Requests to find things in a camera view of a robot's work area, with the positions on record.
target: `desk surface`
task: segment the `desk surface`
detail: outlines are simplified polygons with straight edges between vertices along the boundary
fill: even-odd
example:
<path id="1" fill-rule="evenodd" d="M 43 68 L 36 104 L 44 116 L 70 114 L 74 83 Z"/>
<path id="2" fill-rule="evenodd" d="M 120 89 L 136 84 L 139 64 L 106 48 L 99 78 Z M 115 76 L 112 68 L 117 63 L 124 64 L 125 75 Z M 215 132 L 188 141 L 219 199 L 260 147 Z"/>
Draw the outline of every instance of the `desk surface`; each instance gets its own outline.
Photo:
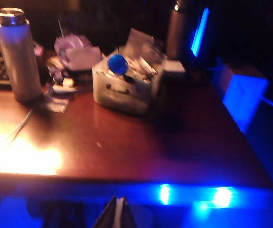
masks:
<path id="1" fill-rule="evenodd" d="M 12 144 L 1 143 L 28 111 L 0 90 L 0 180 L 20 173 L 88 183 L 272 185 L 210 84 L 166 80 L 145 119 L 101 107 L 92 92 L 76 94 L 66 113 L 36 110 Z"/>

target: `small white item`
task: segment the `small white item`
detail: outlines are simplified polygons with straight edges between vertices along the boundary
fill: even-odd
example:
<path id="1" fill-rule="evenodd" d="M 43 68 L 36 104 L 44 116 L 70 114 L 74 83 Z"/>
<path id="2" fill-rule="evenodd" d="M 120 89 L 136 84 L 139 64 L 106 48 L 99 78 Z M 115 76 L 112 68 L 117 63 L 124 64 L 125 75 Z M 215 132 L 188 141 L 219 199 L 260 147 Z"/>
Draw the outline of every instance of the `small white item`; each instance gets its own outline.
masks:
<path id="1" fill-rule="evenodd" d="M 65 86 L 57 85 L 57 84 L 53 85 L 53 90 L 57 94 L 74 93 L 77 91 L 75 87 L 65 87 Z"/>
<path id="2" fill-rule="evenodd" d="M 40 108 L 47 109 L 55 113 L 64 113 L 69 104 L 69 99 L 61 99 L 45 94 L 43 101 L 40 103 Z"/>
<path id="3" fill-rule="evenodd" d="M 62 81 L 62 85 L 64 87 L 73 87 L 74 85 L 74 81 L 72 78 L 67 78 L 65 77 L 64 80 Z"/>

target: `plastic container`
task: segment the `plastic container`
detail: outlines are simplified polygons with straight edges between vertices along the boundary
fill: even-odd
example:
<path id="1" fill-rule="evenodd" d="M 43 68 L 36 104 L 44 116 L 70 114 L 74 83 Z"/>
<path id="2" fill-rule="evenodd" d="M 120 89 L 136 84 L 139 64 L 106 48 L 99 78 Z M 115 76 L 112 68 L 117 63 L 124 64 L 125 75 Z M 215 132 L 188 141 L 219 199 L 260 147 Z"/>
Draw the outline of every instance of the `plastic container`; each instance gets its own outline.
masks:
<path id="1" fill-rule="evenodd" d="M 92 68 L 94 100 L 102 106 L 125 113 L 146 114 L 151 102 L 157 96 L 166 56 L 160 64 L 152 65 L 157 74 L 151 80 L 135 79 L 134 83 L 126 82 L 121 76 L 109 74 L 108 57 Z"/>

